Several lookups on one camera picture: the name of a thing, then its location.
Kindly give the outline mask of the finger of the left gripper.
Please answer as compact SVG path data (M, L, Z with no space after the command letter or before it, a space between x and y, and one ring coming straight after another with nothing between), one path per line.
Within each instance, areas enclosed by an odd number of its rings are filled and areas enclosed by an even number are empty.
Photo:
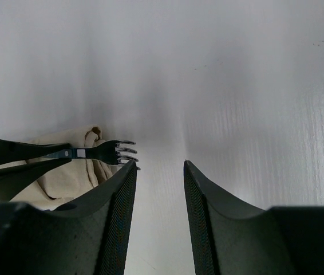
M0 165L39 158L70 147L69 143L38 145L0 139Z
M67 158L50 159L42 162L23 164L0 169L0 201L8 202L27 186L47 172L72 160Z

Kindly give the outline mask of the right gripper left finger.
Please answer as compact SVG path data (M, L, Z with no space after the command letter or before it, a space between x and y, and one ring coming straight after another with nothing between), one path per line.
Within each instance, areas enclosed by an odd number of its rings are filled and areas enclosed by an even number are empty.
M123 274L136 178L130 161L52 211L0 202L0 274Z

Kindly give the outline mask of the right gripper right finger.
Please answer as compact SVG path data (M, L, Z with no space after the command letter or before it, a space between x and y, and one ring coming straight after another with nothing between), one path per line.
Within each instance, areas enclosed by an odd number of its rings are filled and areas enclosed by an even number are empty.
M255 207L184 163L196 274L324 274L324 206Z

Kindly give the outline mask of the beige cloth napkin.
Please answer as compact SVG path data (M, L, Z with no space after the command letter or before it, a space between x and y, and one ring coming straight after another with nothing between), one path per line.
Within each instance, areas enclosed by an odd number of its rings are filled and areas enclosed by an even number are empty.
M35 137L30 144L69 143L76 148L89 148L104 142L97 125L67 129ZM27 202L41 210L53 210L70 202L113 176L111 167L98 160L72 160L70 163L47 172L19 192L12 202Z

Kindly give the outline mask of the silver fork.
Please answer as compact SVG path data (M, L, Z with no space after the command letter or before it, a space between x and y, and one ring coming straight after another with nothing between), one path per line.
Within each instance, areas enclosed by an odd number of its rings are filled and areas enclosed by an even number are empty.
M68 148L58 152L45 155L44 158L69 158L69 159L91 159L98 160L110 166L124 166L128 161L139 160L124 153L137 154L137 151L123 147L123 145L135 145L129 140L109 140L92 148Z

